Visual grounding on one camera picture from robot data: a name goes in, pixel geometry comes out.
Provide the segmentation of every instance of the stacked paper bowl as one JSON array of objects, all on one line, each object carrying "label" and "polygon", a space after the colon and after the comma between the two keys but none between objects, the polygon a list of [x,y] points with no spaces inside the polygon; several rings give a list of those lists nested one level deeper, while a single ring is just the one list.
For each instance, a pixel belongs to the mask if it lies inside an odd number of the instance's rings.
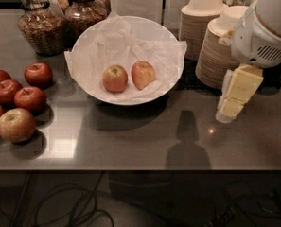
[{"label": "stacked paper bowl", "polygon": [[229,31],[233,31],[238,20],[248,7],[231,6],[226,8],[219,18],[207,25],[202,50],[196,66],[196,76],[205,85],[221,89],[228,69],[234,70],[240,65],[231,56],[231,46],[219,43]]},{"label": "stacked paper bowl", "polygon": [[179,40],[187,42],[187,59],[198,60],[208,23],[225,8],[227,5],[222,0],[189,0],[181,9]]}]

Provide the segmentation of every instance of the robot vent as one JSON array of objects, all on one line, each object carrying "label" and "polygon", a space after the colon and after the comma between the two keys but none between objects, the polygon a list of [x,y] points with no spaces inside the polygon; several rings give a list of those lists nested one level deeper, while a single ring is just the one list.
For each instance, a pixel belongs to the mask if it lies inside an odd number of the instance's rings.
[{"label": "robot vent", "polygon": [[281,58],[281,50],[271,46],[259,47],[257,55],[264,60],[276,61]]}]

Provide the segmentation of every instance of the dark floor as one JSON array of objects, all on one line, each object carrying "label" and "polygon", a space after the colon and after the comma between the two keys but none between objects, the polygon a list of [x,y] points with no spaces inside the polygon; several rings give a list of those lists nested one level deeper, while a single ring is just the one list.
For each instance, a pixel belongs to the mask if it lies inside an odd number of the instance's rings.
[{"label": "dark floor", "polygon": [[281,227],[279,190],[281,172],[0,172],[0,227]]}]

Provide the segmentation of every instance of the white bowl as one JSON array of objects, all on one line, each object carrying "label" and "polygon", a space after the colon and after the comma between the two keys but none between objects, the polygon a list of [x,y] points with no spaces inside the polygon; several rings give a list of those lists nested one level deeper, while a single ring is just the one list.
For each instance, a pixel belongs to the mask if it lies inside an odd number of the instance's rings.
[{"label": "white bowl", "polygon": [[226,8],[219,18],[213,19],[208,23],[209,31],[221,37],[226,32],[234,30],[235,25],[247,8],[247,6],[231,6]]},{"label": "white bowl", "polygon": [[[111,17],[89,27],[80,35],[72,52],[64,52],[71,77],[86,93],[104,102],[137,105],[153,101],[167,93],[180,78],[184,69],[186,42],[179,42],[165,27],[151,20],[133,16],[119,18],[121,24],[116,22],[117,17]],[[104,39],[111,46],[101,50],[98,40],[114,27],[115,33],[112,31],[112,36]],[[155,48],[162,44],[160,47],[163,49],[158,52],[150,47],[137,50],[138,46],[136,51],[140,51],[140,54],[135,57],[131,53],[134,47],[125,47],[125,43],[129,42],[127,37],[122,36],[125,33],[131,35],[140,45],[149,44]],[[149,61],[156,71],[157,80],[141,91],[132,83],[131,69],[135,61]],[[103,71],[115,63],[124,66],[129,75],[128,87],[120,94],[107,92],[102,84]]]},{"label": "white bowl", "polygon": [[189,0],[182,12],[191,16],[212,16],[221,14],[226,7],[222,0]]}]

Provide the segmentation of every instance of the stainless steel countertop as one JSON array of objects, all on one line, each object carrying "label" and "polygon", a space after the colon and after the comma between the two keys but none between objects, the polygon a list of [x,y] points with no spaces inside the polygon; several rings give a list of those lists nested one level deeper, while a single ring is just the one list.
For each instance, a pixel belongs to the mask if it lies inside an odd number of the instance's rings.
[{"label": "stainless steel countertop", "polygon": [[70,78],[64,55],[40,57],[18,30],[19,9],[0,9],[0,68],[27,85],[24,68],[45,61],[55,83],[32,140],[0,138],[0,169],[281,169],[281,89],[256,93],[238,119],[215,119],[218,97],[171,90],[151,103],[115,106]]}]

